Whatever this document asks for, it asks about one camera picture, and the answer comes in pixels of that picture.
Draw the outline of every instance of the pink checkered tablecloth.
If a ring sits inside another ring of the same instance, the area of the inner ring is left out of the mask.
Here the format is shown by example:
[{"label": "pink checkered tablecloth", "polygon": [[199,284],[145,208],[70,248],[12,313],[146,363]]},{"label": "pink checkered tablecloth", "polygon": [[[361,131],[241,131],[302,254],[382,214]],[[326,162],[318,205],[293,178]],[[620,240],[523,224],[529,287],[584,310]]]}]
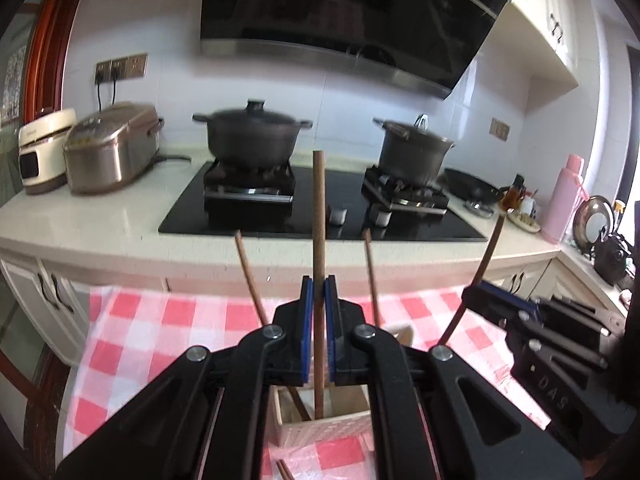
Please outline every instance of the pink checkered tablecloth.
[{"label": "pink checkered tablecloth", "polygon": [[[462,288],[380,296],[384,326],[410,324],[414,346],[430,348],[460,304]],[[369,298],[349,298],[363,306],[372,322]],[[287,300],[264,300],[267,313]],[[259,321],[250,298],[186,296],[120,288],[95,288],[92,327],[74,385],[65,427],[68,455],[113,413],[188,347],[212,351],[236,345]],[[504,332],[467,312],[451,347],[483,377],[544,427],[549,419],[510,376],[513,357]],[[279,479],[275,461],[284,458],[298,480],[375,478],[370,434],[299,448],[264,449],[263,479]]]}]

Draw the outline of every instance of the screw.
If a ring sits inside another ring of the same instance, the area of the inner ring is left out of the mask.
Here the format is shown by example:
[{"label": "screw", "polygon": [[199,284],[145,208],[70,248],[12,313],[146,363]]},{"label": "screw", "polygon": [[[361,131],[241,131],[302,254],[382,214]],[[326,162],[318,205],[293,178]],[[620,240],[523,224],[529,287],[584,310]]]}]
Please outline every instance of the screw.
[{"label": "screw", "polygon": [[187,359],[197,363],[202,361],[207,356],[207,349],[204,346],[192,346],[187,350]]},{"label": "screw", "polygon": [[540,352],[542,349],[542,343],[537,339],[529,339],[529,348],[531,348],[534,352]]},{"label": "screw", "polygon": [[433,355],[438,361],[448,361],[453,357],[451,348],[444,345],[437,345],[431,349],[431,355]]},{"label": "screw", "polygon": [[267,339],[279,339],[284,335],[284,330],[278,325],[266,325],[262,329],[262,335]]},{"label": "screw", "polygon": [[356,336],[361,337],[363,339],[371,339],[373,336],[376,335],[375,327],[367,324],[358,325],[356,328],[353,329],[353,331],[355,332]]}]

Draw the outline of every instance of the frying pan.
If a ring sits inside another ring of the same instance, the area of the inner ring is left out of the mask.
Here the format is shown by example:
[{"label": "frying pan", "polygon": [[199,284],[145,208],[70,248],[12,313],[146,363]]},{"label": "frying pan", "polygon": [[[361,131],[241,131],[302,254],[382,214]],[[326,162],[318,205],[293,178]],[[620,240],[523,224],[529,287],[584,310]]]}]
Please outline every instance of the frying pan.
[{"label": "frying pan", "polygon": [[447,168],[444,170],[444,177],[449,191],[462,200],[493,205],[502,196],[497,187],[463,171]]}]

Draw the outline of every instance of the range hood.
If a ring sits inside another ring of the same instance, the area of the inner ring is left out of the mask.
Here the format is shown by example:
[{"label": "range hood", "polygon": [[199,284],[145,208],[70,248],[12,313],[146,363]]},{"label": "range hood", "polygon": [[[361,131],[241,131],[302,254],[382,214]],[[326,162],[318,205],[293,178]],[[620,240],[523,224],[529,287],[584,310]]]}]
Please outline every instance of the range hood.
[{"label": "range hood", "polygon": [[206,56],[261,56],[445,98],[508,0],[202,0]]}]

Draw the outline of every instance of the black glass cooktop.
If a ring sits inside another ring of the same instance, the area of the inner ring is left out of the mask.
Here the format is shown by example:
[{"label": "black glass cooktop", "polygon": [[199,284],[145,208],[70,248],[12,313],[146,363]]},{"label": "black glass cooktop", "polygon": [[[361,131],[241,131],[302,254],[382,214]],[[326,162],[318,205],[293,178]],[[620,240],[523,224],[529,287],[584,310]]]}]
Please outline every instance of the black glass cooktop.
[{"label": "black glass cooktop", "polygon": [[[265,238],[311,238],[312,170],[292,168],[296,191],[292,205],[254,202],[216,202],[204,206],[204,173],[212,162],[204,164],[175,202],[158,228],[159,233],[184,235],[233,235],[238,229],[243,236]],[[369,221],[369,201],[362,195],[363,173],[328,170],[325,176],[326,203],[347,208],[342,227],[327,225],[329,240],[361,240],[362,231],[371,229],[374,240],[466,242],[485,241],[478,231],[453,211],[444,216],[418,216],[394,212],[386,228]]]}]

